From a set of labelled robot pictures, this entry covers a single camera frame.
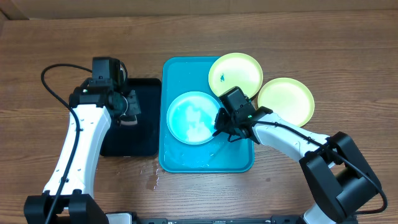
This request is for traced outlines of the yellow plate cleaned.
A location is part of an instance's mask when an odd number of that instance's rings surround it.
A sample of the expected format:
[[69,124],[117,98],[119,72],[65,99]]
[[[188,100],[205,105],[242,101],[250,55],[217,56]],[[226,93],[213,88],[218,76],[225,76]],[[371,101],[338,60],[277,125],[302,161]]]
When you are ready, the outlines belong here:
[[311,91],[293,78],[275,78],[267,82],[257,97],[258,107],[266,107],[283,120],[296,126],[304,126],[315,111],[315,100]]

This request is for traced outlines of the white plate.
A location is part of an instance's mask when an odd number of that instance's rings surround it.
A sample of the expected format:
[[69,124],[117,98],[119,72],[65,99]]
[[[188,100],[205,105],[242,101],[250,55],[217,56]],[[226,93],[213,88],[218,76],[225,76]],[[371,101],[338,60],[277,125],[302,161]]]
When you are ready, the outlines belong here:
[[189,91],[176,97],[167,110],[167,126],[180,142],[204,144],[213,139],[220,104],[211,95]]

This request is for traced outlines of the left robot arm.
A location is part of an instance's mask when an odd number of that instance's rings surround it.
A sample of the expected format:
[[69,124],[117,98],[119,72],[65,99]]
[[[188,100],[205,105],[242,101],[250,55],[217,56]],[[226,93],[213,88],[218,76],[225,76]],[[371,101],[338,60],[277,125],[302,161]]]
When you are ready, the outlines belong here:
[[141,111],[136,92],[77,87],[69,96],[70,122],[57,166],[41,195],[27,197],[28,223],[134,223],[131,212],[105,213],[94,200],[96,167],[114,118]]

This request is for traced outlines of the green scrubbing sponge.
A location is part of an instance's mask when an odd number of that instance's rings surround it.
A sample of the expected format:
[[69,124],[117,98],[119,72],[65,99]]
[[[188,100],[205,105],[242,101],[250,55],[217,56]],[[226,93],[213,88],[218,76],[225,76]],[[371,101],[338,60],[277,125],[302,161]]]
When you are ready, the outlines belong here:
[[137,124],[137,117],[136,115],[133,116],[121,116],[119,118],[119,124],[121,126],[134,126]]

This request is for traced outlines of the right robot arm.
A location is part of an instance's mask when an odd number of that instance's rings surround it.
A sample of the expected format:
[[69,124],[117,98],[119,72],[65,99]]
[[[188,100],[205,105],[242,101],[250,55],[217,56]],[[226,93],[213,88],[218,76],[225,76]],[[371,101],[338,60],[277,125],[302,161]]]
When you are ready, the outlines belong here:
[[300,164],[314,205],[296,223],[356,223],[358,215],[383,212],[382,185],[353,139],[342,132],[317,134],[284,121],[272,110],[225,106],[215,118],[216,133],[229,141],[250,139]]

